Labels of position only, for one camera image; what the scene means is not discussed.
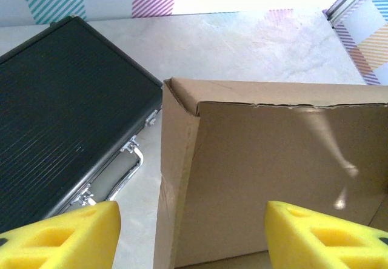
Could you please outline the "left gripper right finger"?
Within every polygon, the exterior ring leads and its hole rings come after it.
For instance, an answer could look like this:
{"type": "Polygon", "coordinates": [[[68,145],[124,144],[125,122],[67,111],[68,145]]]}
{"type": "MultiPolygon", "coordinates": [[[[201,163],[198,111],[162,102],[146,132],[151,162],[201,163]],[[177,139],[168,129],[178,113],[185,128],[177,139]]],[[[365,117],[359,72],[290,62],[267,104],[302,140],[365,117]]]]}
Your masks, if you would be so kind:
{"type": "Polygon", "coordinates": [[[387,232],[269,201],[265,234],[273,268],[387,268],[387,232]]]}

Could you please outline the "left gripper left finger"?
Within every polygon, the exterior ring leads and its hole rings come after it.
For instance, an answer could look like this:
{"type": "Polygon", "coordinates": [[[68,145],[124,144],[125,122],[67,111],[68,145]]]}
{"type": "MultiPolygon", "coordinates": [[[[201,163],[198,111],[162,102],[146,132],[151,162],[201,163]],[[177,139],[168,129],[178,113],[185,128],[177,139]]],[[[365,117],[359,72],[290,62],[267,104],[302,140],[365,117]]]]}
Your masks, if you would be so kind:
{"type": "Polygon", "coordinates": [[[111,268],[121,232],[116,201],[1,234],[1,268],[111,268]]]}

